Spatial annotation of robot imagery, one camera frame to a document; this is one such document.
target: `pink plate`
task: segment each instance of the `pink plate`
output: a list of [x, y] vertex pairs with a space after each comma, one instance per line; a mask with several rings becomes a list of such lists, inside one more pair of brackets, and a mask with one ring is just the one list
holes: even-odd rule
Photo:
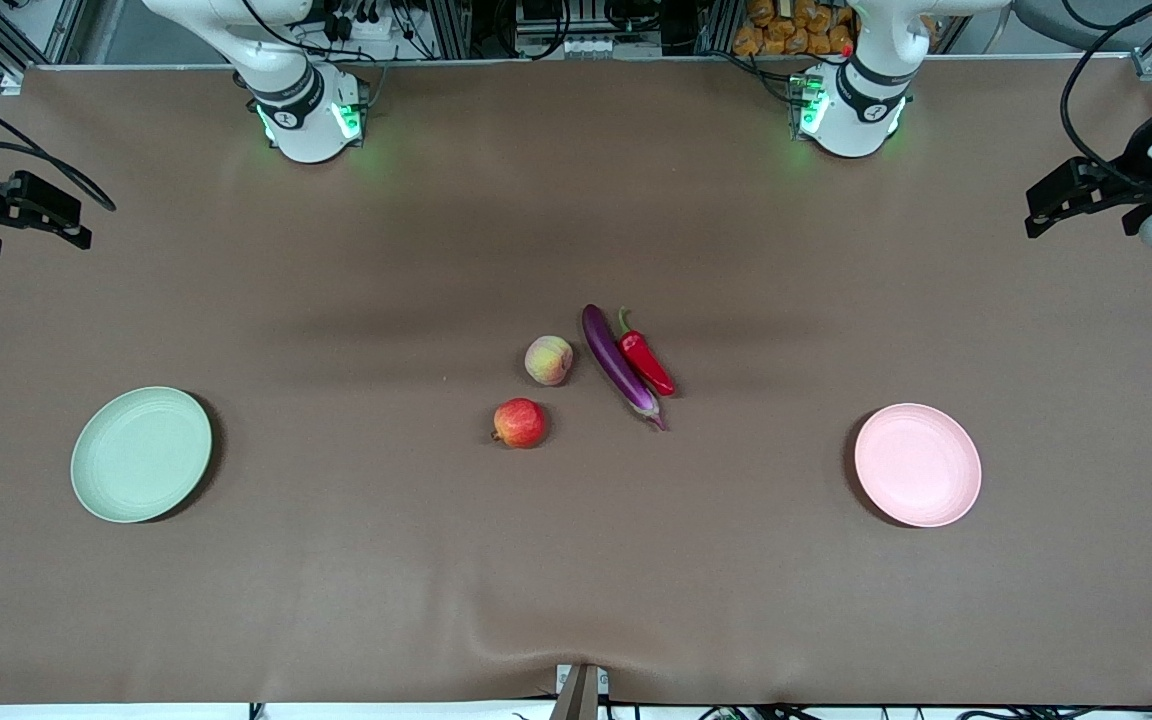
[[918, 528], [950, 524], [980, 493], [980, 456], [963, 425], [914, 402], [884, 407], [865, 420], [856, 473], [879, 509]]

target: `pepper stem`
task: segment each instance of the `pepper stem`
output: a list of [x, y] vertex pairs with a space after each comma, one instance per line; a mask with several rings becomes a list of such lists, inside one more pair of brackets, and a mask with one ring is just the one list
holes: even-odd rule
[[620, 313], [616, 314], [617, 319], [620, 319], [620, 321], [621, 321], [621, 334], [622, 334], [622, 336], [626, 336], [626, 334], [630, 334], [630, 331], [631, 331], [630, 323], [626, 319], [626, 316], [629, 314], [629, 313], [630, 313], [630, 309], [628, 309], [628, 306], [623, 306], [622, 305]]

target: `red chili pepper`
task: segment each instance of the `red chili pepper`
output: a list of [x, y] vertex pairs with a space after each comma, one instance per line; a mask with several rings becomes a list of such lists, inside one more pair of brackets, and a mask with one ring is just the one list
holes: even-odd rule
[[655, 359], [652, 348], [649, 347], [649, 339], [643, 333], [630, 328], [630, 323], [626, 321], [628, 309], [621, 308], [621, 355], [630, 361], [634, 372], [643, 377], [644, 381], [652, 382], [652, 387], [660, 397], [673, 395], [673, 380], [669, 373], [664, 372], [660, 361]]

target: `apple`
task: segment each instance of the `apple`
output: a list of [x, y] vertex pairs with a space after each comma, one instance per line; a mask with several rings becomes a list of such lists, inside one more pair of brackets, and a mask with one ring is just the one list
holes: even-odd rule
[[514, 397], [497, 408], [494, 441], [509, 447], [535, 447], [545, 437], [545, 410], [526, 397]]

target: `eggplant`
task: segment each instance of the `eggplant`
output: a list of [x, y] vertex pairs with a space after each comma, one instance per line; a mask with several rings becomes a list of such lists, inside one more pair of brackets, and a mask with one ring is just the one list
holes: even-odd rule
[[607, 316], [602, 314], [598, 305], [585, 305], [579, 318], [581, 327], [585, 331], [585, 342], [589, 343], [589, 350], [598, 359], [599, 366], [602, 366], [602, 372], [607, 373], [612, 384], [621, 391], [621, 395], [626, 396], [626, 401], [634, 407], [636, 414], [652, 420], [655, 427], [666, 429], [664, 419], [660, 418], [660, 406], [657, 404], [652, 391], [641, 381], [630, 369], [630, 364], [626, 363], [626, 357], [621, 355], [621, 348], [612, 336], [612, 328], [607, 327]]

